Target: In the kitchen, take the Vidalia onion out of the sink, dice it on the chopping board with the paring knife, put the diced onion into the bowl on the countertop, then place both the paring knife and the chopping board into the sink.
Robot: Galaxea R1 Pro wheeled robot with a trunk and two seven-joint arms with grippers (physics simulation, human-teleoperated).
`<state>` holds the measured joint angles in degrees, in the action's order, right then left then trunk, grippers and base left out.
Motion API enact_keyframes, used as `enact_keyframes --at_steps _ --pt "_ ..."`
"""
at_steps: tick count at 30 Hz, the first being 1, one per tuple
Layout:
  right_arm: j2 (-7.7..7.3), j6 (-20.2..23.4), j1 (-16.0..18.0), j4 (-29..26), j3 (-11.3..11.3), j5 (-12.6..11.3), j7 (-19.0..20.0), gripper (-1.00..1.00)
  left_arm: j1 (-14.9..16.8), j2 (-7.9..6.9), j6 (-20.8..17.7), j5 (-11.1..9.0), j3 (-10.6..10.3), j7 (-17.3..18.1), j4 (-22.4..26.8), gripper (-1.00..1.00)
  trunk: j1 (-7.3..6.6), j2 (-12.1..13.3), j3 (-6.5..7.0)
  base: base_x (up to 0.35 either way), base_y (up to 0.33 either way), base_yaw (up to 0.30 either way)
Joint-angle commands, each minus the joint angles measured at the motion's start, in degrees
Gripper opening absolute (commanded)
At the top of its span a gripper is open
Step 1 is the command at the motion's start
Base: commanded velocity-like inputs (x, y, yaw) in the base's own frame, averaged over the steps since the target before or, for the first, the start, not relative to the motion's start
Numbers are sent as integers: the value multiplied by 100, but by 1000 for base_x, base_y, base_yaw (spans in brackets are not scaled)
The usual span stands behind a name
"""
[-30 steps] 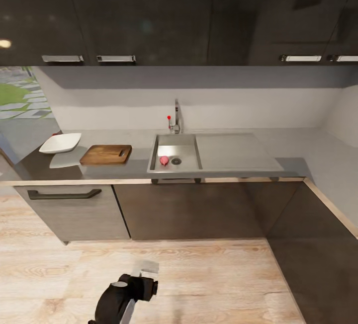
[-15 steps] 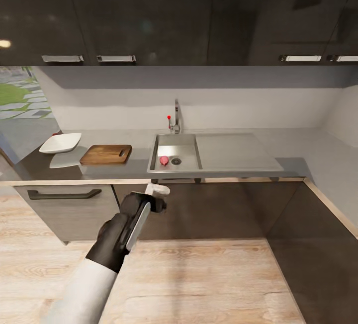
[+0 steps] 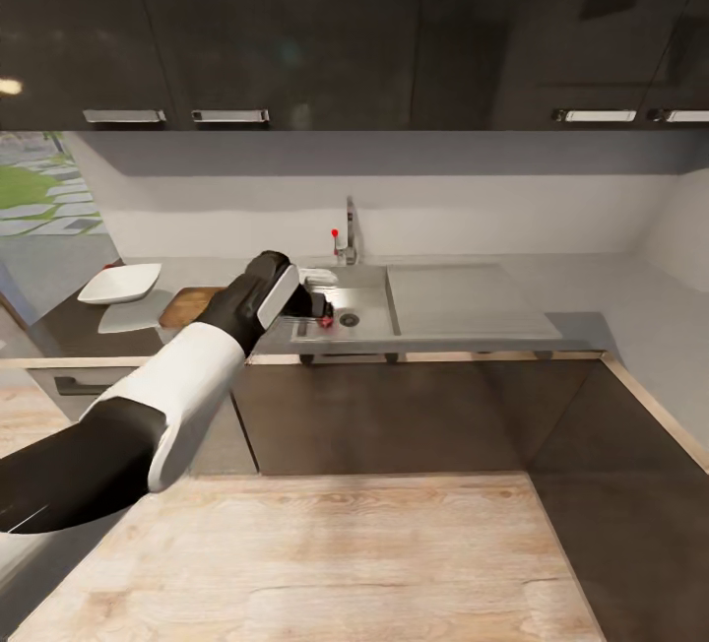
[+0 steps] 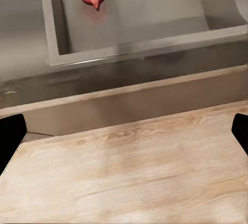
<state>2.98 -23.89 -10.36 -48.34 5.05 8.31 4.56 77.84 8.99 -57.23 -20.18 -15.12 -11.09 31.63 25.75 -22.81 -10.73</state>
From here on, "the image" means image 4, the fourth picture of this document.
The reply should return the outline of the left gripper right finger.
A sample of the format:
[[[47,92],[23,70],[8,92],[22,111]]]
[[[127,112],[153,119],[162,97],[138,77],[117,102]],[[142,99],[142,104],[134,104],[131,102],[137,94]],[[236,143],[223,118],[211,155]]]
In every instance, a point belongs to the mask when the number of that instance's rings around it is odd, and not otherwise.
[[[236,114],[231,131],[248,155],[248,116]]]

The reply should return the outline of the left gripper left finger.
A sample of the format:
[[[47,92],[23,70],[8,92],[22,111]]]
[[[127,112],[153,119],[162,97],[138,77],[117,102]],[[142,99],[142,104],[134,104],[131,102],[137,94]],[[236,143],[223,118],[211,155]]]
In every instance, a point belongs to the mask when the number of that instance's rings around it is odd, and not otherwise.
[[[0,176],[27,133],[22,114],[0,119]]]

